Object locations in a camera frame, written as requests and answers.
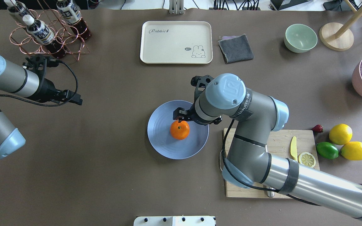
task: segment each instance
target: rabbit tray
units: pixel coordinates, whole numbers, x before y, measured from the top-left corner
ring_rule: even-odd
[[[142,26],[144,63],[210,63],[211,27],[205,21],[147,21]]]

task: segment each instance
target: towel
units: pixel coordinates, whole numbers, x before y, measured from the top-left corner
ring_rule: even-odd
[[[241,36],[223,36],[218,43],[226,59],[226,63],[251,60],[254,58],[246,34]]]

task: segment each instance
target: lime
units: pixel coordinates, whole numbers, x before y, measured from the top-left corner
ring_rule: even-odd
[[[318,154],[327,159],[335,159],[339,156],[339,150],[329,142],[321,142],[316,145]]]
[[[329,132],[329,140],[337,145],[348,143],[353,136],[353,130],[346,124],[334,126]]]
[[[362,142],[352,141],[346,143],[340,151],[342,156],[348,160],[362,160]]]
[[[301,153],[299,155],[299,163],[308,167],[314,167],[316,164],[316,160],[311,153]]]

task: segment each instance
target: plastic knife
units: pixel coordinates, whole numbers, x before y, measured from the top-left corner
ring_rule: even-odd
[[[293,157],[294,160],[298,161],[298,159],[297,159],[297,137],[296,136],[294,136],[291,139],[290,155]]]

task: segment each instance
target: yellow lemon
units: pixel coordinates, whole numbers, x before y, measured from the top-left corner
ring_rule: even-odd
[[[346,124],[334,126],[329,132],[329,140],[337,145],[348,143],[353,136],[353,130]]]
[[[342,156],[348,160],[362,160],[362,142],[352,141],[346,143],[340,151]]]
[[[301,153],[299,156],[299,163],[308,167],[314,167],[316,164],[316,160],[311,153]]]

